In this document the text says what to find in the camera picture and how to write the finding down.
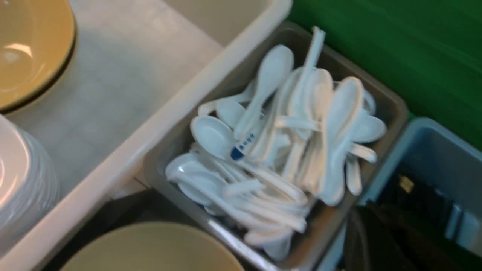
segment bowl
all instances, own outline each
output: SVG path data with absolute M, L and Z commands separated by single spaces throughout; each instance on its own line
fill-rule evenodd
M 67 0 L 0 2 L 0 110 L 43 89 L 66 61 L 75 36 Z

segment spoon bin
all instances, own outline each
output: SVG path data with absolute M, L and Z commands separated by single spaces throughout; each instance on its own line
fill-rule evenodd
M 278 44 L 290 48 L 295 55 L 295 67 L 303 65 L 311 40 L 311 34 L 292 23 L 281 24 L 264 40 L 239 66 L 232 70 L 202 101 L 242 92 L 249 81 L 256 76 L 257 69 L 264 55 Z M 360 67 L 344 58 L 325 45 L 317 67 L 328 70 L 333 80 L 339 81 L 347 76 L 358 77 L 367 91 L 376 101 L 376 117 L 387 125 L 387 133 L 378 141 L 371 143 L 378 155 L 375 164 L 361 163 L 361 176 L 364 189 L 378 171 L 380 164 L 388 155 L 407 121 L 407 108 L 404 101 L 390 89 L 377 81 Z M 337 207 L 328 207 L 318 202 L 307 217 L 308 227 L 304 234 L 296 234 L 289 256 L 280 262 L 274 262 L 263 252 L 242 242 L 242 232 L 229 223 L 229 219 L 212 217 L 202 206 L 196 205 L 189 198 L 170 184 L 164 176 L 166 165 L 176 156 L 189 150 L 194 141 L 189 124 L 197 115 L 197 107 L 183 117 L 177 125 L 154 147 L 144 159 L 146 180 L 179 209 L 199 223 L 208 233 L 217 237 L 235 254 L 245 258 L 261 270 L 311 270 L 328 251 L 331 242 L 342 228 L 348 210 L 357 202 L 357 197 L 348 191 Z

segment pile of spoons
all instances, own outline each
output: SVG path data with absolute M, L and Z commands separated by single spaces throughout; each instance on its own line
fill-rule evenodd
M 190 127 L 196 142 L 165 169 L 187 197 L 234 219 L 245 242 L 275 260 L 288 255 L 317 200 L 336 206 L 345 187 L 361 193 L 358 158 L 377 155 L 360 144 L 387 130 L 358 78 L 333 81 L 316 68 L 325 33 L 313 32 L 302 67 L 277 45 L 241 94 L 202 104 Z

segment gray plastic bin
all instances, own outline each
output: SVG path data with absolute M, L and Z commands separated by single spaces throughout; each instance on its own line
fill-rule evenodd
M 452 235 L 456 217 L 463 212 L 457 243 L 482 255 L 480 219 L 482 217 L 482 152 L 427 118 L 412 121 L 391 154 L 385 159 L 370 187 L 358 204 L 375 201 L 400 164 L 408 166 L 420 180 L 451 198 L 455 209 L 446 236 Z M 344 230 L 337 236 L 322 261 L 321 270 L 333 270 L 341 258 Z
M 311 34 L 300 26 L 292 23 L 281 24 L 236 69 L 225 77 L 203 102 L 243 91 L 249 81 L 256 75 L 264 55 L 277 44 L 283 44 L 290 48 L 295 55 L 295 66 L 301 66 L 308 52 L 310 41 Z M 379 157 L 378 163 L 361 163 L 363 185 L 367 187 L 381 161 L 388 154 L 406 124 L 407 108 L 405 103 L 382 83 L 328 46 L 323 47 L 317 66 L 330 71 L 334 80 L 341 80 L 347 76 L 360 78 L 365 89 L 373 95 L 376 101 L 376 116 L 387 125 L 387 134 L 370 145 Z M 198 222 L 206 231 L 219 238 L 236 254 L 246 258 L 259 269 L 313 269 L 330 247 L 331 241 L 343 224 L 349 208 L 356 203 L 357 197 L 347 192 L 343 201 L 336 208 L 327 207 L 322 203 L 316 204 L 308 217 L 308 227 L 305 234 L 294 236 L 288 258 L 282 262 L 273 262 L 261 252 L 246 246 L 241 241 L 242 235 L 240 233 L 230 229 L 223 220 L 208 215 L 202 207 L 191 202 L 175 186 L 166 181 L 164 176 L 166 165 L 176 156 L 187 152 L 189 145 L 193 142 L 189 123 L 196 114 L 197 108 L 193 108 L 146 156 L 144 173 L 147 181 Z

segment blue plastic bin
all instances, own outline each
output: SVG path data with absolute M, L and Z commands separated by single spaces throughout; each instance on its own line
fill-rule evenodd
M 482 256 L 482 152 L 437 122 L 427 118 L 412 121 L 375 175 L 358 204 L 375 201 L 399 164 L 405 164 L 420 180 L 453 199 L 455 208 L 445 232 L 451 236 L 457 217 L 463 213 L 457 243 Z M 345 228 L 323 258 L 319 270 L 333 270 L 340 261 Z

